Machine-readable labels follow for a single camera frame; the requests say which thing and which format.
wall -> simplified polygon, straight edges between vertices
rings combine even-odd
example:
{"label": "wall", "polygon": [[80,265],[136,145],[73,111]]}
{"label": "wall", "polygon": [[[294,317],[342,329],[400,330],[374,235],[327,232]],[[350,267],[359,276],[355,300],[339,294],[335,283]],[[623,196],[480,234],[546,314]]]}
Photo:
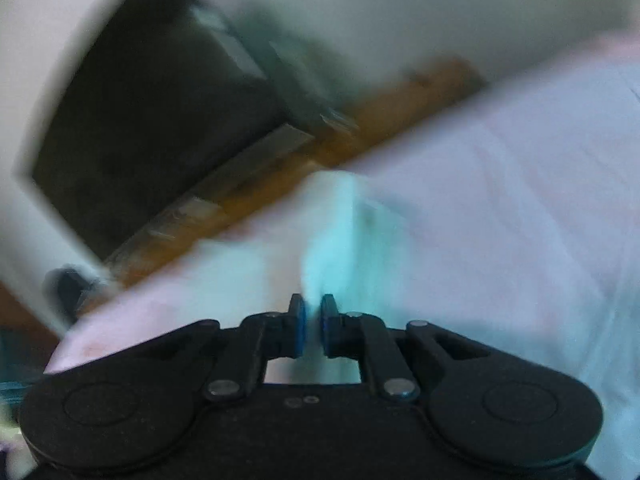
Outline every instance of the wall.
{"label": "wall", "polygon": [[[0,0],[0,276],[59,331],[45,273],[97,261],[23,177],[33,141],[88,38],[118,0]],[[640,0],[212,0],[247,41],[314,46],[343,99],[437,54],[498,80],[600,30],[633,21]]]}

black round object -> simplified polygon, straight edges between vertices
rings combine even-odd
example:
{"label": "black round object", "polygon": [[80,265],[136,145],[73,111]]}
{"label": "black round object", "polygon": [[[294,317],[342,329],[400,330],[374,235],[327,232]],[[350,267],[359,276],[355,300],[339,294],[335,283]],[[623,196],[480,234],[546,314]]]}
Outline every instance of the black round object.
{"label": "black round object", "polygon": [[466,360],[434,389],[429,416],[474,460],[545,468],[584,460],[602,426],[595,394],[573,378],[517,358]]}
{"label": "black round object", "polygon": [[187,430],[193,396],[167,363],[88,364],[36,384],[20,409],[33,451],[72,470],[111,470],[152,460]]}

silver bolt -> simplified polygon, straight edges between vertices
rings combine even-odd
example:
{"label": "silver bolt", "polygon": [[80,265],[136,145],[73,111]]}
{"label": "silver bolt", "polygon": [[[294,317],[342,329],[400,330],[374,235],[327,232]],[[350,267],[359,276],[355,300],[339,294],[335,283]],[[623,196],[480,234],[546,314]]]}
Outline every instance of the silver bolt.
{"label": "silver bolt", "polygon": [[287,399],[284,399],[284,405],[287,408],[299,408],[302,406],[302,399],[300,397],[287,397]]}
{"label": "silver bolt", "polygon": [[240,391],[240,384],[229,379],[218,379],[207,385],[207,390],[214,397],[228,397]]}
{"label": "silver bolt", "polygon": [[408,397],[415,390],[415,384],[409,379],[395,378],[385,381],[384,389],[392,397]]}

white wall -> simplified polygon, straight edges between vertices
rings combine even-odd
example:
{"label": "white wall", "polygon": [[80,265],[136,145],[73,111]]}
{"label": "white wall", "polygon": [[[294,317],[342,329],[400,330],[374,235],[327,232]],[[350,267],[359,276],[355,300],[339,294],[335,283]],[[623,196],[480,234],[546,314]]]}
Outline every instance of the white wall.
{"label": "white wall", "polygon": [[[99,265],[18,174],[86,38],[117,1],[0,0],[0,277],[49,320],[39,293],[45,273],[68,263]],[[338,92],[348,98],[436,54],[459,54],[497,80],[597,31],[629,24],[640,2],[213,1],[248,35],[259,30],[264,40],[284,32],[318,45],[323,65],[338,75]],[[248,9],[256,8],[247,20]]]}

black mechanical arm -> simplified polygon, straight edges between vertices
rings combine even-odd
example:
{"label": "black mechanical arm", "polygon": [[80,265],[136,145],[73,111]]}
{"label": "black mechanical arm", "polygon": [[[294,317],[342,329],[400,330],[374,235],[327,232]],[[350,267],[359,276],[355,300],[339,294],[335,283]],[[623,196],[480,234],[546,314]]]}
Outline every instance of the black mechanical arm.
{"label": "black mechanical arm", "polygon": [[31,480],[583,480],[602,425],[579,381],[425,321],[321,307],[324,353],[360,384],[264,384],[297,358],[305,305],[203,320],[49,376],[20,425]]}

